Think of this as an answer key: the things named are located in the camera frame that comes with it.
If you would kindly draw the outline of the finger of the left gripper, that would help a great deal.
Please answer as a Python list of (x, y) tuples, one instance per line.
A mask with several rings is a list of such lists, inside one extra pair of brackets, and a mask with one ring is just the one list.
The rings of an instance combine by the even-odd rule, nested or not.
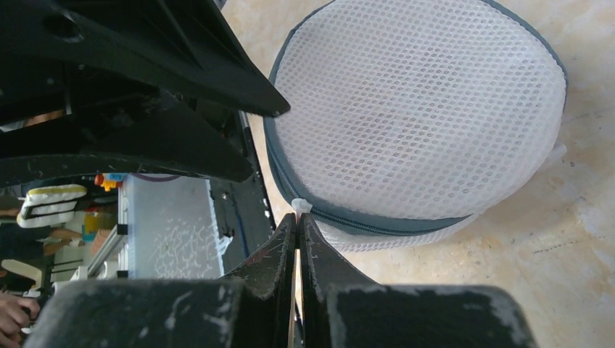
[(3, 1), (1, 50), (95, 67), (263, 117), (290, 110), (214, 1)]
[(249, 160), (185, 104), (64, 116), (1, 134), (1, 186), (95, 173), (242, 182)]

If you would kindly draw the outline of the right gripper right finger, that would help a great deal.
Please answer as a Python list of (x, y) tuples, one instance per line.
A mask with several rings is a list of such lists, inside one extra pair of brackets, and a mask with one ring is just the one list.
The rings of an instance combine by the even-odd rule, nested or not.
[(383, 285), (350, 264), (312, 215), (297, 226), (306, 347), (535, 347), (519, 304), (494, 286)]

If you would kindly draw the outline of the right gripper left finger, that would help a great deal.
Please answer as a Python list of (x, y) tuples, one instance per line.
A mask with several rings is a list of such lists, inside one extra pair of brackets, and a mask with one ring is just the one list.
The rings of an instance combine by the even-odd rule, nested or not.
[(289, 213), (263, 246), (216, 280), (71, 281), (46, 303), (27, 347), (292, 347)]

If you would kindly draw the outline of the person hand in background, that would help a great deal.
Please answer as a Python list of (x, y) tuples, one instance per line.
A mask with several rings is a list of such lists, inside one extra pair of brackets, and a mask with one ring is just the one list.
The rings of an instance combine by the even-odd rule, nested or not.
[(34, 298), (1, 293), (1, 347), (20, 347), (21, 329), (29, 326), (40, 310)]

